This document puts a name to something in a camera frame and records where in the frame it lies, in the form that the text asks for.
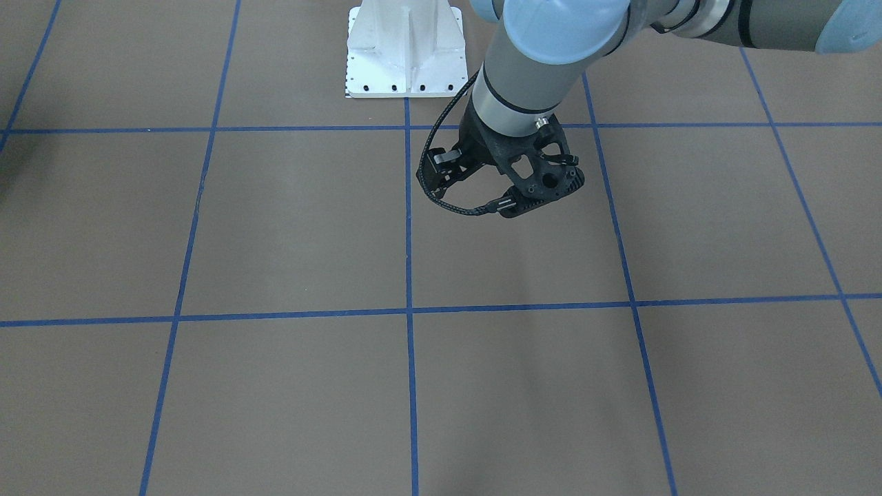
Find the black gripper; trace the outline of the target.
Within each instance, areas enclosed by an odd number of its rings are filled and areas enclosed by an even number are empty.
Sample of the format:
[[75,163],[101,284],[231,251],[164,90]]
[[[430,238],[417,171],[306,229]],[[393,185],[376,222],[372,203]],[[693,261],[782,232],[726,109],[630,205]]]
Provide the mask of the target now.
[[505,150],[510,140],[483,123],[475,105],[467,103],[459,125],[458,149],[437,147],[427,151],[428,164],[417,169],[421,188],[429,196],[444,196],[454,183],[465,181],[485,165],[507,174],[511,162]]

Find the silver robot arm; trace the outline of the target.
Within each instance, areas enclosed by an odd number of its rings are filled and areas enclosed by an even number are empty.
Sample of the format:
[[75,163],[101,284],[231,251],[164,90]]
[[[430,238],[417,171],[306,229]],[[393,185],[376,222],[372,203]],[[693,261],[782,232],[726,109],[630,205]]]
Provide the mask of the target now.
[[587,66],[642,30],[738,48],[860,52],[880,41],[879,1],[475,1],[498,23],[460,140],[427,148],[416,178],[441,200],[485,165],[513,185],[503,203],[557,200],[583,180],[555,109]]

